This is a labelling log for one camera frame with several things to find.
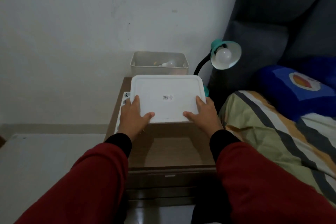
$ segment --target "striped blanket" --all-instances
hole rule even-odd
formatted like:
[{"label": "striped blanket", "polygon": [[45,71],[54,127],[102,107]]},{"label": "striped blanket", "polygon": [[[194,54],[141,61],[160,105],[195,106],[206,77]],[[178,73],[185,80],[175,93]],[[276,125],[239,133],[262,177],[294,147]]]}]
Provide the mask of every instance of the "striped blanket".
[{"label": "striped blanket", "polygon": [[228,131],[336,207],[336,120],[312,113],[295,123],[254,91],[230,95],[219,116]]}]

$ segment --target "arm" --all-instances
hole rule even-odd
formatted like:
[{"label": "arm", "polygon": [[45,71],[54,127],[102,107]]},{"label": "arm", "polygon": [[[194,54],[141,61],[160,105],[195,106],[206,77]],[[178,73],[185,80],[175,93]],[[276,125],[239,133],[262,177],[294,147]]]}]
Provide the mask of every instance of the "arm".
[{"label": "arm", "polygon": [[296,179],[223,129],[211,99],[196,99],[199,114],[184,112],[210,139],[218,177],[234,223],[335,223],[336,211],[314,188]]},{"label": "arm", "polygon": [[124,192],[132,141],[153,116],[140,116],[139,97],[132,105],[128,101],[119,133],[88,150],[16,223],[111,223]]}]

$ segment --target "floor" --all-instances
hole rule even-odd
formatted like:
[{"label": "floor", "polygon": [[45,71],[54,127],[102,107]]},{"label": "floor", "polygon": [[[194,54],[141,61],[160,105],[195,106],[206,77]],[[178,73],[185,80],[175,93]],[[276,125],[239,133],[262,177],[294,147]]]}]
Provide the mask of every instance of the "floor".
[{"label": "floor", "polygon": [[[12,224],[104,134],[17,134],[0,148],[0,219]],[[193,206],[137,208],[125,224],[190,223]]]}]

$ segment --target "red sleeve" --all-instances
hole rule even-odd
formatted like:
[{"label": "red sleeve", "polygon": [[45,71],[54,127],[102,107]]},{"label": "red sleeve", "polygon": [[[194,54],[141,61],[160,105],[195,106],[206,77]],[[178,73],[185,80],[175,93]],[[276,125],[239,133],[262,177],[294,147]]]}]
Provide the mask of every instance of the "red sleeve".
[{"label": "red sleeve", "polygon": [[216,168],[233,223],[336,223],[336,211],[322,195],[246,143],[226,146]]},{"label": "red sleeve", "polygon": [[127,173],[125,153],[101,143],[79,158],[16,223],[111,223]]}]

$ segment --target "plastic storage bin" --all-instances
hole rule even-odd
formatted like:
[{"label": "plastic storage bin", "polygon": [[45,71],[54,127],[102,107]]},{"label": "plastic storage bin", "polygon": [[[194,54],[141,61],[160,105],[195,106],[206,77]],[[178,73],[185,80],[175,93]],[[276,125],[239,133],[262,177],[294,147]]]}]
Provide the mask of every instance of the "plastic storage bin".
[{"label": "plastic storage bin", "polygon": [[140,113],[155,112],[150,123],[189,122],[184,111],[198,114],[196,96],[204,102],[202,79],[197,75],[137,75],[131,82],[131,102],[140,98]]},{"label": "plastic storage bin", "polygon": [[135,52],[131,60],[132,77],[139,74],[188,74],[189,64],[183,53]]}]

